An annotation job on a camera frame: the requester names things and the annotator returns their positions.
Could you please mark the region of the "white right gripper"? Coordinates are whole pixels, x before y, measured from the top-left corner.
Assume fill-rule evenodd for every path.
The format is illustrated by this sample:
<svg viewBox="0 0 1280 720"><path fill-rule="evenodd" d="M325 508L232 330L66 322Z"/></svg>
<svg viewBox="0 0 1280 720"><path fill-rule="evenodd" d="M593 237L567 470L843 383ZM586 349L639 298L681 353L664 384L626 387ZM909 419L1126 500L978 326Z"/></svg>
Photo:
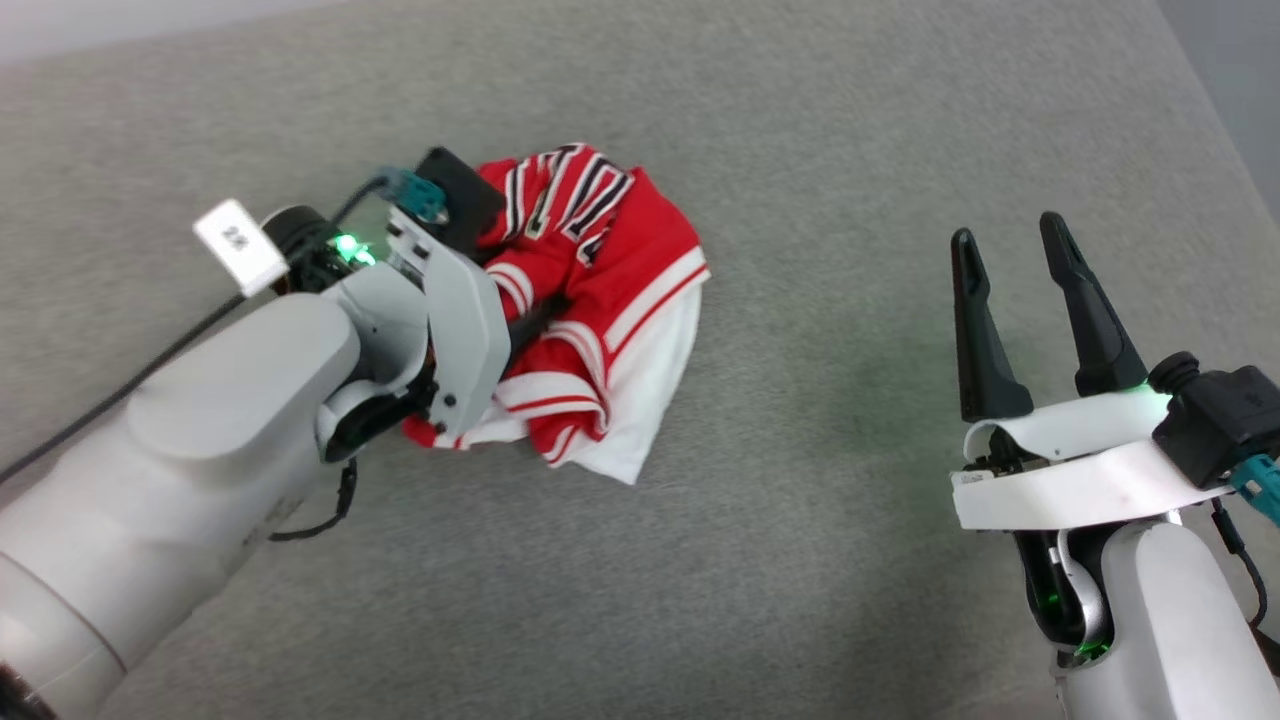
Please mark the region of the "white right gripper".
<svg viewBox="0 0 1280 720"><path fill-rule="evenodd" d="M1039 234L1066 304L1078 359L1074 384L1083 398L1037 410L1014 375L989 313L989 275L977 238L960 228L950 241L960 415L978 421L963 445L972 469L950 475L961 528L1096 527L1229 493L1229 486L1197 489L1153 442L1170 397L1142 386L1146 364L1064 218L1042 213ZM979 469L996 430L1046 465L1005 474Z"/></svg>

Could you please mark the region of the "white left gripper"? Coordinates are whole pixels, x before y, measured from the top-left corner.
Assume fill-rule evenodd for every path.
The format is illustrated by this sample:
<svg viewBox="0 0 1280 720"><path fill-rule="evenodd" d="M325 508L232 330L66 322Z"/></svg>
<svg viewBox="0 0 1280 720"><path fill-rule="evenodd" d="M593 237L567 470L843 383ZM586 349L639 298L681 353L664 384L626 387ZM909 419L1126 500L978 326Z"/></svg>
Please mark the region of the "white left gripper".
<svg viewBox="0 0 1280 720"><path fill-rule="evenodd" d="M507 324L500 291L483 266L398 208L389 211L388 243L419 278L434 360L431 402L406 430L430 448L462 447L489 414L511 350L536 341L570 301L550 296Z"/></svg>

